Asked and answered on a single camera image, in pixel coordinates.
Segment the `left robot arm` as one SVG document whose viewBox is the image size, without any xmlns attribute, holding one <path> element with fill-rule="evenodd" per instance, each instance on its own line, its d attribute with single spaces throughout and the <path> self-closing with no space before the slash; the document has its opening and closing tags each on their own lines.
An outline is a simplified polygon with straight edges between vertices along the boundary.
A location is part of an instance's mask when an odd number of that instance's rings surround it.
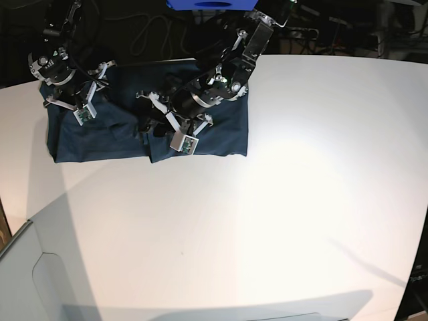
<svg viewBox="0 0 428 321">
<path fill-rule="evenodd" d="M 195 140 L 214 124 L 212 109 L 247 94 L 257 60 L 291 12 L 289 7 L 256 5 L 251 11 L 220 13 L 202 23 L 191 49 L 193 70 L 169 72 L 162 87 L 136 93 L 150 102 L 140 131 Z"/>
</svg>

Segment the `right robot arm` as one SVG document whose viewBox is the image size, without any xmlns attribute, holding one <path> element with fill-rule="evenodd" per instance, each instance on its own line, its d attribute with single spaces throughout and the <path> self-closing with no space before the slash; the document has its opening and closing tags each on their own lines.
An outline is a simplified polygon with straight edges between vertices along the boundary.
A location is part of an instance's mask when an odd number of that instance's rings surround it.
<svg viewBox="0 0 428 321">
<path fill-rule="evenodd" d="M 106 70 L 116 63 L 102 62 L 86 70 L 73 56 L 81 16 L 81 1 L 52 1 L 45 15 L 41 45 L 28 54 L 27 61 L 32 76 L 53 88 L 43 104 L 71 110 L 83 123 L 96 117 L 92 99 L 96 92 L 109 87 Z"/>
</svg>

